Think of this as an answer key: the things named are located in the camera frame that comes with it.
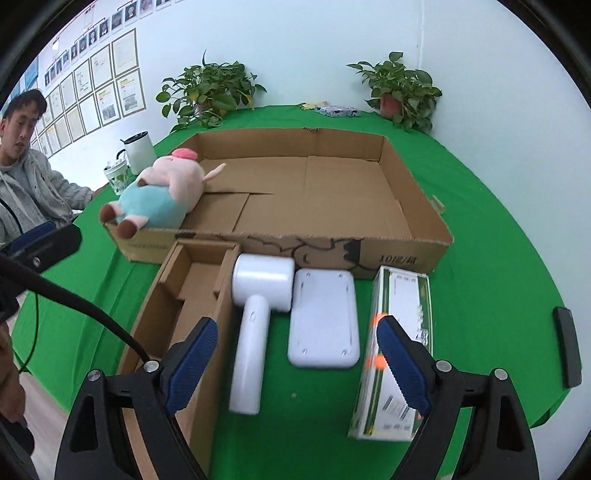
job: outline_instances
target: product box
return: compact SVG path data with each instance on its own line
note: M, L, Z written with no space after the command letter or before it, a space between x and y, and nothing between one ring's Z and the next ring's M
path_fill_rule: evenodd
M357 439L410 442L420 415L410 408L381 354L378 321L393 315L412 340L433 354L433 319L429 278L397 268L381 267L374 280L372 321L349 436Z
M317 105L316 113L326 116L361 116L361 113L352 106Z

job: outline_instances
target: flower pot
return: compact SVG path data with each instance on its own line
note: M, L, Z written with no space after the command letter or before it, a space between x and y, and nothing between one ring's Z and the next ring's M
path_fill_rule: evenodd
M379 99L380 116L391 120L394 115L400 113L402 103L396 100L391 94L384 93Z

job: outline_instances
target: green table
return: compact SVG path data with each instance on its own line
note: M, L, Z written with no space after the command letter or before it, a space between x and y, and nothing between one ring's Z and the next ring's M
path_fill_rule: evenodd
M560 295L529 240L495 196L432 138L394 128L376 114L328 118L296 106L274 106L230 115L222 128L325 127L388 137L427 195L446 206L455 243L431 275L434 353L459 369L511 374L530 425L547 418L566 396L551 311ZM199 131L177 132L156 145L171 151ZM80 251L47 273L109 313L130 330L158 269L128 262L98 221L99 207L114 199L103 192L76 223ZM357 281L361 342L365 344L371 282ZM66 410L92 368L113 374L122 344L84 315L40 301L40 331L30 370ZM26 357L33 339L34 302L27 298L14 330ZM361 373L312 371L287 360L288 317L271 321L261 413L228 412L229 365L213 452L217 480L386 479L408 444L346 437ZM442 473L453 470L469 412L460 417Z

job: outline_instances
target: photo frame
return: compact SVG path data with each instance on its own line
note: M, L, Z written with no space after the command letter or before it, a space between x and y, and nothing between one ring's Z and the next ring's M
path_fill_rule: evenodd
M123 117L146 109L144 88L139 69L118 78L116 84Z
M135 30L134 28L128 31L112 42L115 77L124 75L139 66L138 42Z
M117 94L113 82L96 91L96 102L99 108L100 122L103 124L103 127L121 119L121 111L117 102Z
M49 104L51 106L51 116L54 119L64 113L64 104L61 101L61 90L59 85L56 85L49 94Z
M92 94L92 78L90 76L90 60L85 60L74 70L74 85L78 101Z
M61 150L60 141L57 139L57 131L55 125L50 125L46 131L47 142L49 143L49 148L51 148L51 152L55 155Z
M84 125L82 123L82 115L80 114L80 107L77 105L70 111L66 112L66 122L70 129L72 141L75 142L86 135Z
M68 74L68 76L61 81L61 101L64 104L64 110L68 111L72 108L76 102L76 88L74 87L74 73Z
M41 135L39 135L39 148L40 151L47 157L50 158L53 153L51 152L51 148L49 148L49 142L47 141L47 135L45 133L42 133Z
M90 72L92 74L92 83L95 90L113 80L111 47L109 45L104 46L90 57Z
M100 128L99 113L96 109L95 96L91 95L79 103L80 117L86 135L91 134Z

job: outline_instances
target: framed certificate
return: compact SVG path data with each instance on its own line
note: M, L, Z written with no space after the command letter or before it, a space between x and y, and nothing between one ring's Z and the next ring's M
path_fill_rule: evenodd
M51 157L51 148L49 148L46 134L39 135L39 148L47 158Z
M59 117L54 123L54 126L56 127L57 139L59 140L61 147L66 148L72 143L68 124L66 123L66 117L63 115Z
M95 89L102 87L113 79L111 48L108 45L90 58L90 69Z
M74 70L74 85L78 100L88 97L92 93L92 80L90 78L90 63L86 60Z
M96 91L96 101L99 105L100 121L104 125L111 124L121 118L115 84L110 83Z
M49 148L53 154L58 153L61 150L60 141L57 139L56 126L51 125L47 130L47 141L49 142Z
M86 134L92 133L100 128L99 114L96 111L95 96L89 96L80 102L80 116Z
M123 116L145 110L146 103L139 69L117 79L117 93L119 94Z
M115 66L115 77L138 66L138 43L135 29L113 40L113 65Z
M64 102L64 110L68 111L76 104L76 91L74 89L74 76L69 74L60 84L61 99Z
M80 115L80 108L74 107L72 110L66 112L66 121L70 127L72 141L76 141L84 137L84 125L82 125L82 116Z

